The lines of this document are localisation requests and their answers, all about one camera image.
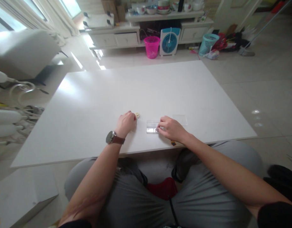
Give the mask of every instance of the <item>watch face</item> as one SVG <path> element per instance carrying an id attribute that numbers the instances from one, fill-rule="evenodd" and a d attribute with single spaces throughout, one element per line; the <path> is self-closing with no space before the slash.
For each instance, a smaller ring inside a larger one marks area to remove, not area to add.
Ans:
<path id="1" fill-rule="evenodd" d="M 106 143 L 111 143 L 114 135 L 115 135 L 114 131 L 110 131 L 107 135 Z"/>

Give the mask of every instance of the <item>electric fan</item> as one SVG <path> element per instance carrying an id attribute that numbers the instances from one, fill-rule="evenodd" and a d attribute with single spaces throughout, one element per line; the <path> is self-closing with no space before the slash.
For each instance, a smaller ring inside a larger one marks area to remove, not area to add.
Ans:
<path id="1" fill-rule="evenodd" d="M 159 48 L 161 56 L 175 55 L 180 32 L 180 28 L 164 28 L 161 30 L 161 44 Z"/>

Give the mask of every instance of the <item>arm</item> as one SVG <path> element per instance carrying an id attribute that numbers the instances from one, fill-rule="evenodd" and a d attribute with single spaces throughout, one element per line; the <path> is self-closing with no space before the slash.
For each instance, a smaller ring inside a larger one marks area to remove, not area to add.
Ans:
<path id="1" fill-rule="evenodd" d="M 162 117 L 158 130 L 166 138 L 184 144 L 195 153 L 224 188 L 241 200 L 256 219 L 260 208 L 265 204 L 282 201 L 292 205 L 292 202 L 260 177 L 202 143 L 176 120 L 167 116 Z"/>
<path id="2" fill-rule="evenodd" d="M 115 129 L 116 135 L 126 138 L 135 126 L 135 114 L 129 111 L 120 116 Z M 120 149 L 120 144 L 106 145 L 72 196 L 59 226 L 70 221 L 85 219 L 94 227 L 112 187 Z"/>

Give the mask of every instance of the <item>mop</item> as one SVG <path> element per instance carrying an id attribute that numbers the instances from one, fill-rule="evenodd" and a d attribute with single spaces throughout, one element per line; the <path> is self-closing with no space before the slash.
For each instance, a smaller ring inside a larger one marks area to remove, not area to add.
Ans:
<path id="1" fill-rule="evenodd" d="M 254 38 L 246 45 L 246 47 L 248 47 L 250 44 L 251 44 L 251 42 L 252 41 L 254 41 L 255 40 L 255 38 L 258 36 L 258 35 L 260 35 L 260 33 L 267 27 L 267 25 L 269 25 L 269 23 L 270 22 L 272 22 L 272 20 L 276 17 L 276 16 L 278 16 L 278 14 L 283 10 L 283 9 L 285 9 L 288 5 L 289 5 L 289 3 L 291 2 L 292 0 L 289 0 L 283 7 L 282 7 L 282 9 L 280 9 L 279 10 L 279 12 L 277 12 L 269 21 L 268 21 L 268 23 L 254 36 Z M 249 50 L 246 50 L 246 48 L 244 48 L 244 47 L 240 47 L 240 50 L 238 51 L 238 54 L 239 55 L 243 55 L 243 56 L 254 56 L 255 55 L 255 53 L 253 52 L 253 51 L 249 51 Z"/>

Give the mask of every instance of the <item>white sofa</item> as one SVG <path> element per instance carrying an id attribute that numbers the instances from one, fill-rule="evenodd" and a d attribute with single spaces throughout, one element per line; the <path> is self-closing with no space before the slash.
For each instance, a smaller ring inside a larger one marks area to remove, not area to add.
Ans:
<path id="1" fill-rule="evenodd" d="M 0 32 L 0 71 L 17 80 L 33 79 L 60 51 L 43 30 Z"/>

